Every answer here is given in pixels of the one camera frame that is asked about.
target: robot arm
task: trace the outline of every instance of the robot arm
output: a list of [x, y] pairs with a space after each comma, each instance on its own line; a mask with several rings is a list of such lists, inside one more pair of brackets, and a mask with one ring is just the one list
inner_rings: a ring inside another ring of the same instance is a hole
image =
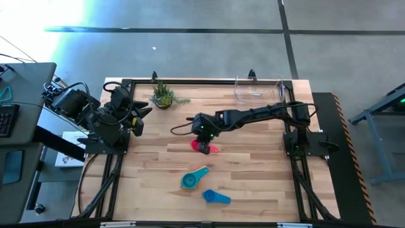
[[[291, 108], [292, 116], [288, 113], [287, 108]], [[246, 111], [216, 111], [213, 116], [198, 113], [194, 118], [187, 120], [193, 121], [191, 132], [197, 135], [198, 151], [207, 155], [210, 151], [209, 142], [215, 136], [218, 137], [221, 132], [233, 131], [245, 124], [273, 119], [283, 120], [290, 126], [296, 127], [298, 131], [297, 145], [308, 145], [306, 128], [311, 121], [308, 104], [302, 102], [276, 103]]]
[[[73, 89], [79, 84], [85, 87], [85, 91]], [[105, 86], [108, 84], [119, 86], [113, 90], [107, 90]], [[107, 150], [104, 151], [111, 151], [108, 148], [121, 148], [122, 137], [129, 130], [135, 136], [142, 135], [144, 126], [142, 118], [152, 108], [144, 108], [148, 105], [146, 102], [132, 101], [130, 93], [120, 83], [108, 82], [103, 88], [111, 93], [110, 102], [103, 107], [101, 107], [100, 101], [90, 95], [87, 85], [83, 82], [77, 82], [64, 89], [44, 85], [45, 91], [42, 96], [45, 99], [45, 105], [51, 111], [64, 116], [75, 125], [89, 130], [88, 139], [80, 139], [81, 143], [99, 144], [101, 147], [97, 146], [95, 150], [105, 147]]]

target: wooden table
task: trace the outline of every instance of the wooden table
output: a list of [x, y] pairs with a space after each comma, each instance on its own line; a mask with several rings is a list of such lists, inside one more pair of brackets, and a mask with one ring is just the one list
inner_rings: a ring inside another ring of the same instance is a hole
[[[121, 80], [107, 78], [106, 82]], [[308, 80], [293, 80], [293, 86], [297, 101], [313, 103]], [[233, 85], [170, 85], [170, 89], [178, 98], [189, 98], [191, 102], [174, 104], [168, 110], [151, 105], [154, 109], [144, 118], [143, 135], [131, 136], [128, 153], [124, 156], [113, 219], [298, 222], [296, 195], [290, 160], [285, 156], [282, 140], [285, 129], [281, 120], [251, 123], [239, 130], [221, 133], [212, 142], [220, 148], [219, 155], [207, 156], [194, 152], [189, 145], [195, 139], [194, 135], [174, 136], [170, 133], [172, 127], [187, 123], [186, 117], [193, 117], [199, 112], [212, 115], [218, 110], [245, 110], [263, 106], [259, 104], [262, 101], [269, 104], [278, 102], [274, 88], [270, 85], [254, 87], [253, 90], [262, 92], [265, 97], [260, 101], [246, 94], [252, 87], [243, 87], [240, 91], [244, 95], [241, 94], [239, 98], [244, 102], [235, 99]], [[134, 99], [149, 102], [152, 94], [152, 85], [138, 84]], [[108, 101], [109, 93], [103, 91], [101, 102]], [[316, 115], [311, 119], [310, 129], [319, 129]], [[188, 132], [190, 128], [178, 131]], [[98, 156], [84, 177], [80, 193], [82, 208], [100, 187], [104, 162], [105, 156]], [[327, 164], [321, 158], [309, 157], [308, 165], [315, 193], [330, 212], [339, 217]], [[209, 173], [200, 180], [197, 189], [180, 188], [183, 174], [202, 166], [209, 167]], [[207, 189], [231, 197], [231, 204], [206, 203], [201, 193]], [[308, 198], [304, 193], [303, 197], [309, 215]], [[104, 201], [105, 209], [108, 198]], [[73, 211], [73, 215], [76, 214], [77, 203]]]

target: plant pot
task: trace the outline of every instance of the plant pot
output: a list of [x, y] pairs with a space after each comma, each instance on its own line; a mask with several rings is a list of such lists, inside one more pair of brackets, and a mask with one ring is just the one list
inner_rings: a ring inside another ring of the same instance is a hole
[[171, 104], [173, 103], [173, 100], [170, 101], [170, 104], [166, 105], [166, 106], [160, 106], [157, 103], [155, 103], [154, 105], [156, 105], [156, 107], [160, 108], [161, 110], [166, 110], [168, 108], [170, 108]]

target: desk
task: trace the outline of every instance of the desk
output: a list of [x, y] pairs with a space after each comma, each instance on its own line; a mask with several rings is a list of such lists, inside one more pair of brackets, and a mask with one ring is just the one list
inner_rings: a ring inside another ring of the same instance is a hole
[[[107, 78], [106, 82], [112, 80], [121, 82], [122, 79]], [[308, 80], [293, 80], [293, 86], [297, 101], [313, 103]], [[190, 98], [191, 102], [173, 105], [168, 110], [155, 107], [144, 119], [143, 135], [132, 136], [124, 156], [113, 220], [299, 221], [290, 160], [284, 154], [284, 123], [279, 120], [258, 122], [221, 133], [213, 140], [221, 152], [206, 156], [190, 149], [189, 143], [195, 136], [174, 136], [170, 129], [185, 124], [186, 117], [199, 112], [243, 110], [257, 104], [236, 101], [234, 85], [173, 84], [170, 89], [177, 97]], [[268, 90], [269, 86], [258, 89]], [[152, 85], [139, 84], [135, 87], [134, 99], [149, 102], [152, 94]], [[109, 93], [103, 91], [101, 102], [107, 101]], [[277, 101], [275, 97], [266, 100], [269, 103]], [[316, 115], [311, 119], [310, 129], [319, 129]], [[84, 177], [80, 193], [82, 208], [99, 189], [104, 162], [105, 156], [98, 156]], [[208, 166], [210, 172], [200, 180], [197, 189], [181, 189], [183, 174], [203, 165]], [[308, 165], [315, 193], [338, 217], [327, 164], [320, 158], [309, 157]], [[231, 204], [207, 204], [201, 193], [209, 188], [231, 197]], [[77, 204], [73, 210], [73, 215], [76, 214]]]
[[[13, 70], [1, 75], [0, 91], [10, 86], [13, 99], [5, 104], [20, 105], [18, 118], [9, 138], [0, 138], [0, 180], [3, 179], [7, 152], [24, 150], [22, 174], [18, 182], [0, 186], [0, 224], [20, 221], [27, 202], [32, 180], [43, 145], [83, 160], [84, 150], [37, 126], [44, 100], [43, 84], [49, 83], [56, 69], [55, 63], [10, 63]], [[34, 209], [35, 202], [28, 204]]]

